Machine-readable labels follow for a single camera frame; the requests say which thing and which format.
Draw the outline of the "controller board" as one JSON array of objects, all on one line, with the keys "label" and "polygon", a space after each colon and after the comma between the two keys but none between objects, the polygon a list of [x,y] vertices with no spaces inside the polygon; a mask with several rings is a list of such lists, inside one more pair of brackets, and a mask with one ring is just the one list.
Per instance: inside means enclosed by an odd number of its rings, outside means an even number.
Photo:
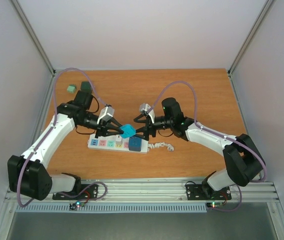
[{"label": "controller board", "polygon": [[225,205],[226,203],[225,202],[216,202],[216,201],[213,201],[213,202],[208,202],[206,204],[206,206],[208,208],[211,208],[211,209],[214,209],[214,208],[221,208]]},{"label": "controller board", "polygon": [[79,209],[79,208],[84,207],[85,204],[86,204],[85,202],[77,201],[77,202],[75,202],[75,203],[69,204],[69,209],[70,209],[71,211],[74,211],[74,210],[77,210],[77,209]]}]

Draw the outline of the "white multi-socket power strip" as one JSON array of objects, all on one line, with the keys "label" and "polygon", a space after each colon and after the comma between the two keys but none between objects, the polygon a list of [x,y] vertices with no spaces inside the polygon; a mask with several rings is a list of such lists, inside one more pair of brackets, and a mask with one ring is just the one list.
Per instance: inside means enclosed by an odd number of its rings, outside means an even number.
[{"label": "white multi-socket power strip", "polygon": [[95,134],[92,134],[90,135],[87,141],[87,147],[89,149],[94,149],[94,150],[126,152],[126,153],[146,154],[148,152],[148,141],[146,140],[142,139],[141,151],[137,152],[137,151],[129,151],[128,149],[129,138],[123,138],[122,145],[115,145],[115,137],[116,135],[95,138]]}]

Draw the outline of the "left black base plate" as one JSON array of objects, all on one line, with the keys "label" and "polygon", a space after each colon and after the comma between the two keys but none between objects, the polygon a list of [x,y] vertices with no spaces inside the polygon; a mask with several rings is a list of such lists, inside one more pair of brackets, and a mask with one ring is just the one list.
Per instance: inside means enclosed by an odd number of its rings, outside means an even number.
[{"label": "left black base plate", "polygon": [[97,198],[97,195],[99,193],[99,186],[97,183],[91,183],[91,184],[81,184],[81,187],[79,188],[78,192],[76,191],[70,191],[65,192],[64,194],[58,192],[54,193],[52,196],[52,199],[55,201],[68,201],[68,200],[86,200],[87,198],[95,199]]}]

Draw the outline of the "light blue plug adapter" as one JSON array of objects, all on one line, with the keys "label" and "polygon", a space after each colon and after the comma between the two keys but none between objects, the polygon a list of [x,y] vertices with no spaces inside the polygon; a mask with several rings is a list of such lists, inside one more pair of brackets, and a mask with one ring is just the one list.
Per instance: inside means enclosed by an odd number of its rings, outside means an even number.
[{"label": "light blue plug adapter", "polygon": [[120,134],[123,139],[130,138],[136,134],[136,130],[130,124],[122,125],[120,130],[123,131],[123,133]]}]

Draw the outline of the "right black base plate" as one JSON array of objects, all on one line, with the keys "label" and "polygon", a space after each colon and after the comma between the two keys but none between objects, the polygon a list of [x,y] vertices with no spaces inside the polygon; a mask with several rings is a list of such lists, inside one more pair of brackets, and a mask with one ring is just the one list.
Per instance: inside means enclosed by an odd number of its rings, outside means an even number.
[{"label": "right black base plate", "polygon": [[189,201],[225,201],[232,199],[229,187],[214,191],[209,185],[203,186],[193,181],[187,181],[184,186]]}]

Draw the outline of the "white USB charger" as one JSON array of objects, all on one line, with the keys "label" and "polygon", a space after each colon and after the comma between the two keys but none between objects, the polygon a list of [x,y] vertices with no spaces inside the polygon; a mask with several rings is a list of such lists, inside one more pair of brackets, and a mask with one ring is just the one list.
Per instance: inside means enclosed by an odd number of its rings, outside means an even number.
[{"label": "white USB charger", "polygon": [[116,135],[116,137],[115,137],[115,145],[121,146],[122,142],[123,142],[122,137],[120,135]]}]

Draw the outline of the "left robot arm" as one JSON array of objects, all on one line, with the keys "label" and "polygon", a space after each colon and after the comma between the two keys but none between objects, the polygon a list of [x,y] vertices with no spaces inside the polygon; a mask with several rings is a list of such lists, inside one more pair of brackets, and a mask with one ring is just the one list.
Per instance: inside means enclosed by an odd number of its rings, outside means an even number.
[{"label": "left robot arm", "polygon": [[57,107],[47,128],[25,152],[9,158],[9,188],[18,197],[25,195],[41,201],[49,194],[61,192],[71,199],[81,196],[79,176],[70,173],[50,175],[47,167],[64,138],[77,126],[94,130],[96,137],[123,134],[110,105],[102,109],[100,115],[89,111],[93,98],[88,92],[78,91],[73,100]]}]

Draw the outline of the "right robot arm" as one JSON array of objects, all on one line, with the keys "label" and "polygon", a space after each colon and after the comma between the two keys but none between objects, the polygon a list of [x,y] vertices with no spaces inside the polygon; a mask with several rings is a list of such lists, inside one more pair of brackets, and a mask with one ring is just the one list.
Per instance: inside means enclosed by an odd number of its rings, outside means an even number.
[{"label": "right robot arm", "polygon": [[176,137],[200,144],[223,156],[225,169],[213,172],[201,183],[200,192],[207,199],[216,197],[221,189],[231,185],[244,187],[266,170],[264,160],[248,135],[227,135],[207,128],[184,116],[173,97],[162,101],[162,109],[164,115],[156,116],[150,105],[141,104],[140,115],[134,118],[134,122],[144,126],[137,129],[135,136],[147,141],[155,137],[157,131],[171,129]]}]

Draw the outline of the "dark blue cube adapter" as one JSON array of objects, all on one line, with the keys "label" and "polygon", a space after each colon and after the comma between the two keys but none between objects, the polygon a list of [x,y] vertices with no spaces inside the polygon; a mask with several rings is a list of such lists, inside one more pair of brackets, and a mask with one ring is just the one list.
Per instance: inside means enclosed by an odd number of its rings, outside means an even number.
[{"label": "dark blue cube adapter", "polygon": [[132,136],[128,141],[128,149],[133,152],[140,152],[142,148],[142,139],[139,137]]}]

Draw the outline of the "right controller board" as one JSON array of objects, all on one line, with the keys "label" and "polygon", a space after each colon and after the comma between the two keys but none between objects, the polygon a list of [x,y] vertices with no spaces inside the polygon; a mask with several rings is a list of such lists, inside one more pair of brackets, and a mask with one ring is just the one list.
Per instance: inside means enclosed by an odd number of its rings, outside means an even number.
[{"label": "right controller board", "polygon": [[216,201],[213,201],[213,202],[208,202],[206,204],[206,206],[208,208],[211,208],[211,209],[214,209],[214,208],[221,208],[225,205],[226,203],[225,202],[216,202]]}]

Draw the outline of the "left controller board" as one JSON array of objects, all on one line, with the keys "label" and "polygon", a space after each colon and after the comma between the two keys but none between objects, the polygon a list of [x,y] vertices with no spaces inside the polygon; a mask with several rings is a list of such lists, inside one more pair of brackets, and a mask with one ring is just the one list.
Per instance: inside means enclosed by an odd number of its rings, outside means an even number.
[{"label": "left controller board", "polygon": [[84,207],[85,204],[86,204],[85,202],[77,201],[77,202],[75,202],[75,203],[69,204],[69,209],[70,209],[71,211],[74,211],[74,210],[77,210],[77,209],[79,209],[79,208]]}]

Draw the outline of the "dark green cube adapter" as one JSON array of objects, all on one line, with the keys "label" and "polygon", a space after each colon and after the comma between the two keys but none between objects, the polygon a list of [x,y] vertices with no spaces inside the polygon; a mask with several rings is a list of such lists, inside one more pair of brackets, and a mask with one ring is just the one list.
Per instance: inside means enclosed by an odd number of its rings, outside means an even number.
[{"label": "dark green cube adapter", "polygon": [[86,92],[91,92],[92,87],[91,87],[90,82],[89,81],[82,81],[81,86],[80,86],[80,90],[86,91]]}]

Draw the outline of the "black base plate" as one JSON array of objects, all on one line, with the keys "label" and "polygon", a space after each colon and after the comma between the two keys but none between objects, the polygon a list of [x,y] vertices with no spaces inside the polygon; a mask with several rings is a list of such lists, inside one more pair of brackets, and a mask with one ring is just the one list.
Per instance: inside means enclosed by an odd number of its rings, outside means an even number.
[{"label": "black base plate", "polygon": [[232,199],[229,187],[214,191],[209,185],[203,186],[193,181],[187,181],[184,186],[189,201],[225,201]]},{"label": "black base plate", "polygon": [[68,200],[86,200],[87,198],[95,199],[97,198],[97,195],[99,193],[99,186],[97,183],[91,183],[91,184],[81,184],[81,187],[79,188],[78,192],[76,191],[70,191],[65,192],[64,194],[58,192],[54,193],[52,196],[52,199],[55,201],[68,201]]}]

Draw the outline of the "light green plug adapter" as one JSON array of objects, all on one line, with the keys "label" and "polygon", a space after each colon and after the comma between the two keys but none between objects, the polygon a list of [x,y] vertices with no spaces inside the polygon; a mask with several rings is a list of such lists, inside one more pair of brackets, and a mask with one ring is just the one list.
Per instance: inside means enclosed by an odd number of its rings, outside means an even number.
[{"label": "light green plug adapter", "polygon": [[77,86],[75,84],[70,84],[67,87],[68,93],[74,94],[76,92],[76,90],[77,90]]}]

